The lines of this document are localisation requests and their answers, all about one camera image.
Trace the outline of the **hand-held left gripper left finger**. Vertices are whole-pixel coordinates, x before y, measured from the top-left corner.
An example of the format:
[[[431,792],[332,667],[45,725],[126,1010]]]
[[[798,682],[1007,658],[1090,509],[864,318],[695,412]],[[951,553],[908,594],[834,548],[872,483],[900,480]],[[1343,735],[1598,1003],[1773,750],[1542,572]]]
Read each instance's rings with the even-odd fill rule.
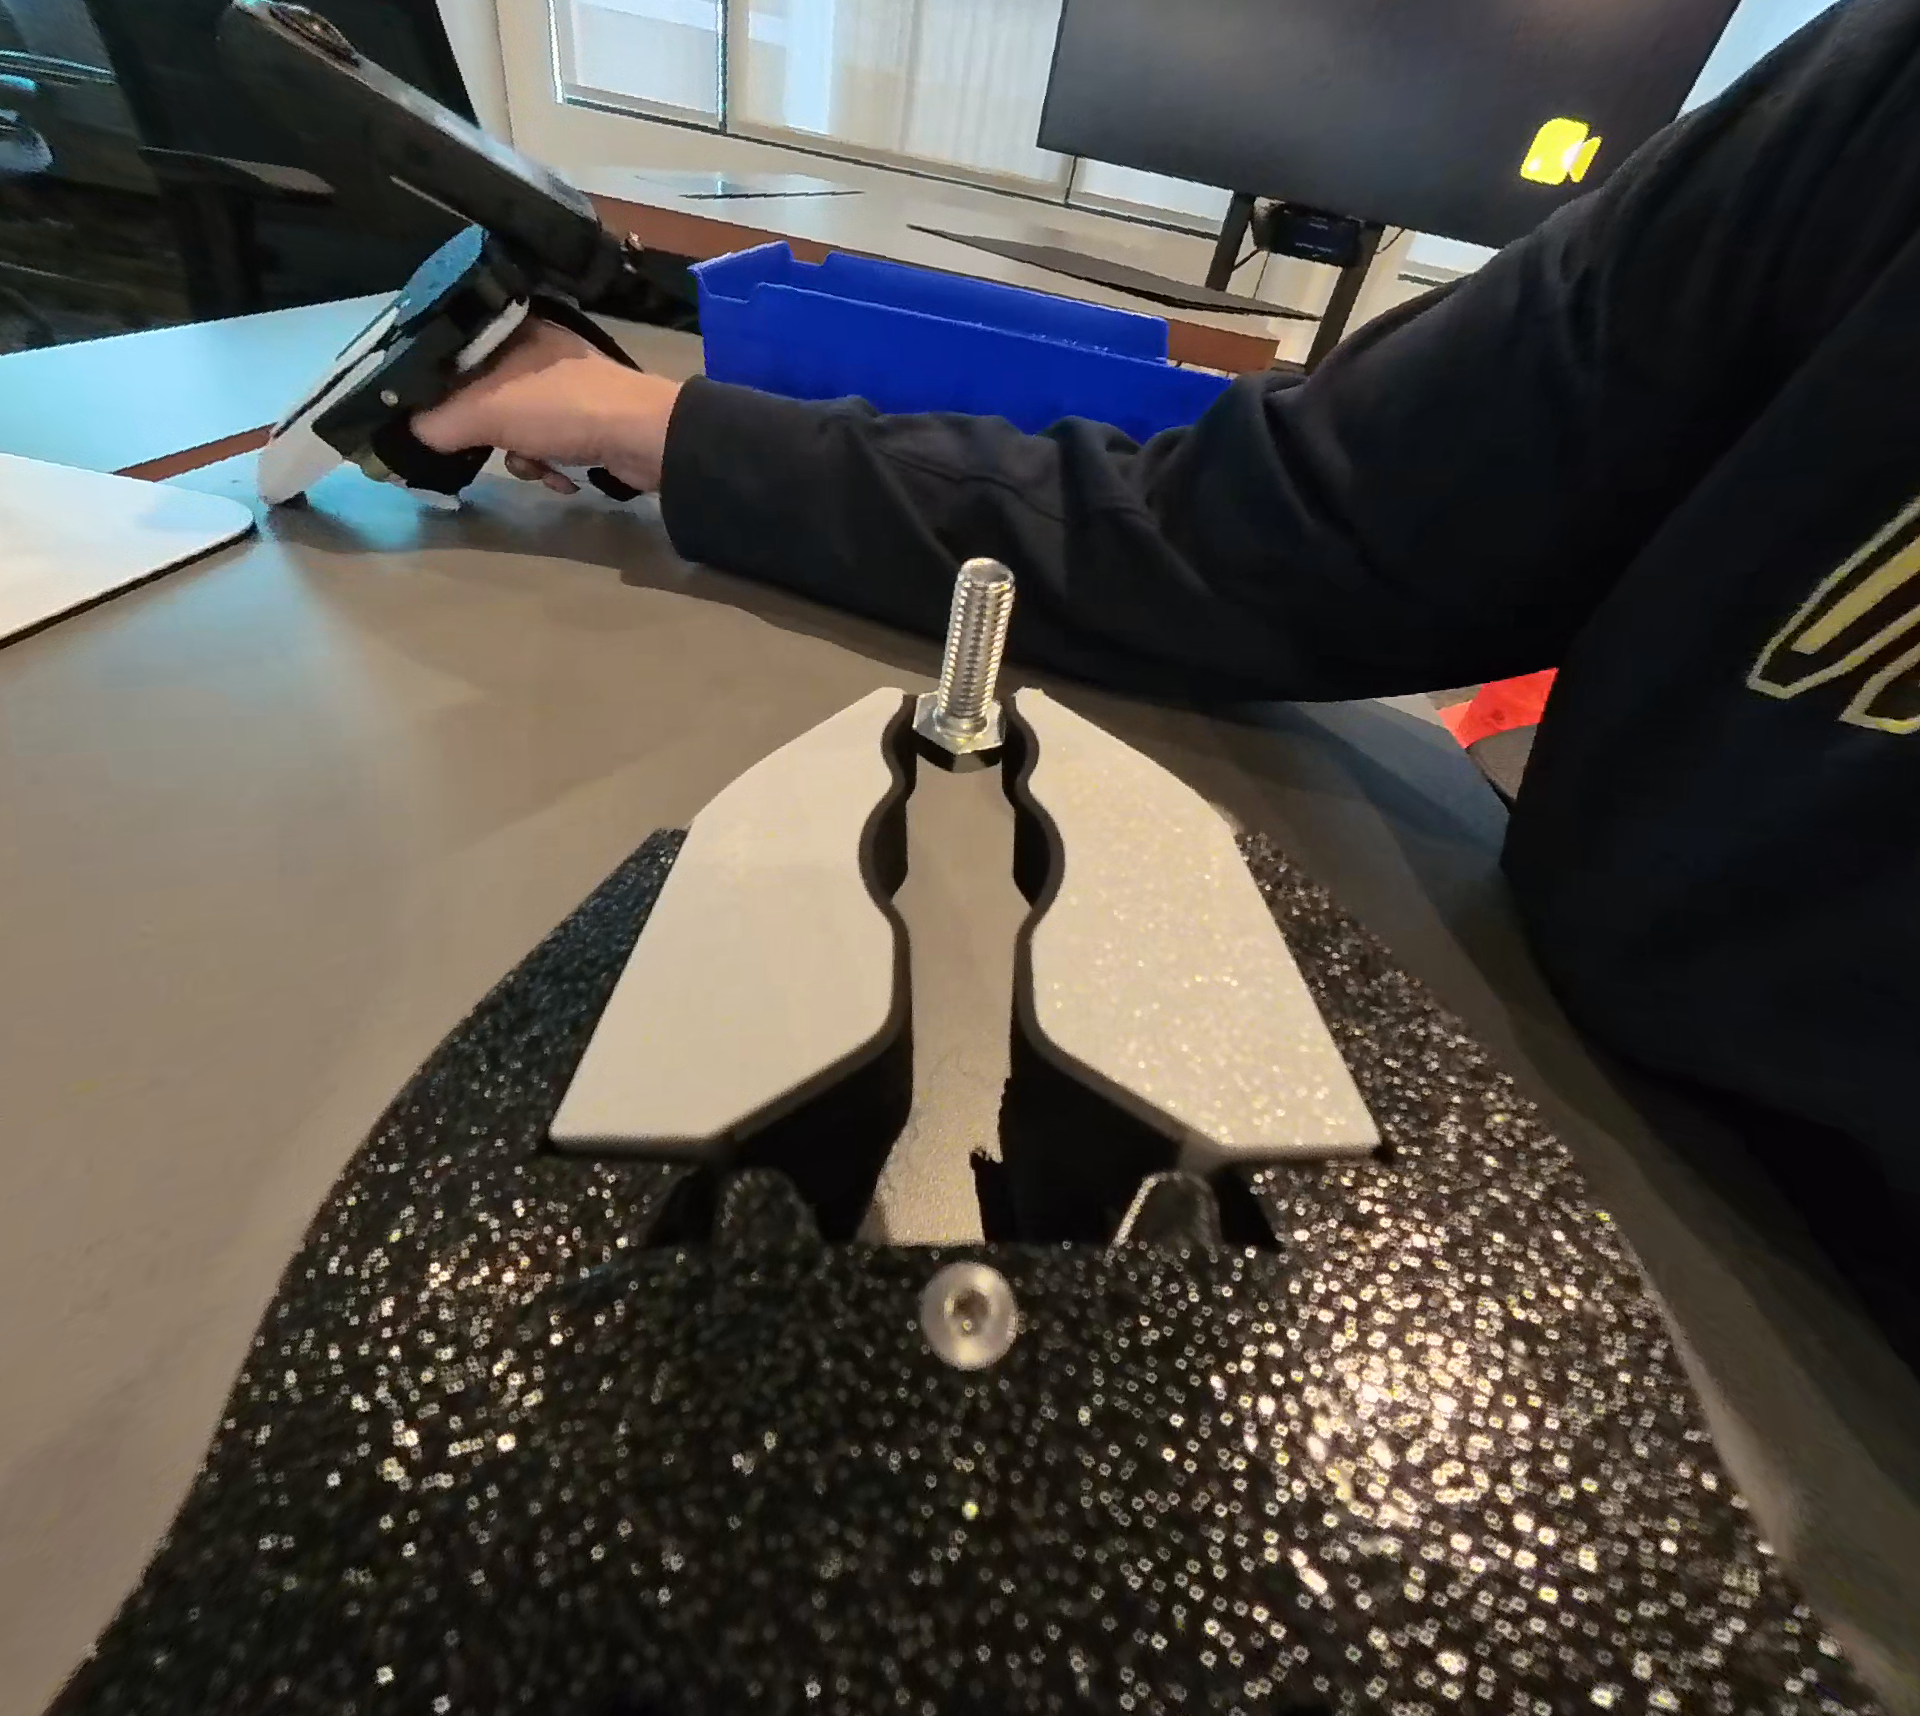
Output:
[[[568,1154],[718,1158],[900,1051],[890,853],[914,706],[878,689],[691,823],[548,1128]]]

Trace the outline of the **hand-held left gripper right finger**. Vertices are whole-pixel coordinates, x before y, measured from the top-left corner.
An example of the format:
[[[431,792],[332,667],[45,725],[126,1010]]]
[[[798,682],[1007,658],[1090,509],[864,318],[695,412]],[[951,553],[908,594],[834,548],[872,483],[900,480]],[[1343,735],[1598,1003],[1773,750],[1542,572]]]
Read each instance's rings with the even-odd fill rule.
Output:
[[[1028,912],[1014,1041],[1187,1166],[1365,1158],[1381,1128],[1233,825],[1042,689],[1009,700]]]

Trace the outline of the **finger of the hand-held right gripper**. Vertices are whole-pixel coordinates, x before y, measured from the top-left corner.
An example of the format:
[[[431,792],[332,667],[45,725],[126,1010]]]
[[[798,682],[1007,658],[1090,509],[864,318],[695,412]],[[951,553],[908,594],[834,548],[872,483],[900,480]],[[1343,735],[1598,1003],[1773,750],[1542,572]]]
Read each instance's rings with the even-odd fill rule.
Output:
[[[436,453],[421,443],[414,420],[495,349],[496,243],[457,234],[414,268],[272,429],[256,458],[258,497],[290,505],[351,464],[417,495],[457,498],[489,453]]]

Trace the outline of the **silver hex bolt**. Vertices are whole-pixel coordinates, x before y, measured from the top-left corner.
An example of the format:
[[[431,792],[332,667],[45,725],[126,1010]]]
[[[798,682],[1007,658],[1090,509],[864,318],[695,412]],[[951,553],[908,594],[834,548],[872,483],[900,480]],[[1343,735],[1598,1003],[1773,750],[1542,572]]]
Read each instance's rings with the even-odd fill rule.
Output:
[[[1001,667],[1016,602],[1014,572],[966,560],[953,585],[939,679],[914,705],[919,754],[953,774],[995,768],[1007,736]]]

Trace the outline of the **blue plastic bin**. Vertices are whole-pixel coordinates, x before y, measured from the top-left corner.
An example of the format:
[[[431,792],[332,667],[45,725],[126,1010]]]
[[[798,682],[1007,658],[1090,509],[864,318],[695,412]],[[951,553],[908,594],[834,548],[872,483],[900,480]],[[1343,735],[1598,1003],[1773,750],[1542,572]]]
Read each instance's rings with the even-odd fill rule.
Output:
[[[1194,425],[1224,372],[1172,361],[1167,321],[848,253],[785,243],[691,268],[707,378],[804,405],[997,417],[1039,434],[1066,419],[1137,443]]]

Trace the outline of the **person's right hand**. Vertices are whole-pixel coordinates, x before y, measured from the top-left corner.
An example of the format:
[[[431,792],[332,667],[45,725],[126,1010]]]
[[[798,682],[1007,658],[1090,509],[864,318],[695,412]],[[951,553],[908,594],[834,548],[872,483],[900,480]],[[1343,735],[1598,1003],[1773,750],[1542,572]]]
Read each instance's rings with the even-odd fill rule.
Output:
[[[532,321],[457,393],[411,420],[435,455],[489,451],[511,477],[563,497],[602,472],[638,497],[661,489],[684,385],[630,368],[586,338]]]

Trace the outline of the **white document stand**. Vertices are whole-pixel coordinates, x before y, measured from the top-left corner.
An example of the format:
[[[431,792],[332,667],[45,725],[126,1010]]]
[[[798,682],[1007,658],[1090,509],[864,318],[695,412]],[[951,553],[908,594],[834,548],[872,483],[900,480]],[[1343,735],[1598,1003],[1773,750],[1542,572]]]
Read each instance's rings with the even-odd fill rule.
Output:
[[[171,576],[254,532],[194,489],[2,456],[2,645]]]

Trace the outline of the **black desk mat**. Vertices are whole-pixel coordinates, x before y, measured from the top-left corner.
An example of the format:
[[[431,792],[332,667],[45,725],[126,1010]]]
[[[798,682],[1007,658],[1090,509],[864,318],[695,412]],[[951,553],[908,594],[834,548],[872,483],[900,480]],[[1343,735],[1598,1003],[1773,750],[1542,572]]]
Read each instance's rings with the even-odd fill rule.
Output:
[[[1158,307],[1174,307],[1190,313],[1264,316],[1292,322],[1320,322],[1323,318],[1320,313],[1274,303],[1258,295],[1249,296],[1226,289],[1188,285],[1158,272],[1121,264],[1110,258],[1068,246],[955,232],[921,222],[914,222],[911,228],[955,246],[997,257],[1013,264],[1041,268],[1082,285],[1117,290]]]

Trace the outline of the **black monitor stand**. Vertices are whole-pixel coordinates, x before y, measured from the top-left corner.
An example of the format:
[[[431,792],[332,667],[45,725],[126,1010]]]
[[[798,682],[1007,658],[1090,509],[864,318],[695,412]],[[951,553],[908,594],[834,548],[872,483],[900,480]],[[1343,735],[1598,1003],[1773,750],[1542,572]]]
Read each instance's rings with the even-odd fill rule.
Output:
[[[1188,337],[1194,352],[1181,361],[1212,368],[1251,366],[1260,358],[1260,338],[1268,331],[1285,338],[1290,331],[1309,328],[1303,358],[1274,351],[1270,361],[1288,376],[1315,375],[1354,326],[1370,285],[1392,282],[1406,237],[1405,228],[1388,228],[1378,221],[1235,192],[1212,245],[1202,303],[1194,307],[1200,316],[1224,316],[1228,322],[1194,331]],[[1273,264],[1310,270],[1323,289],[1316,307],[1268,295]]]

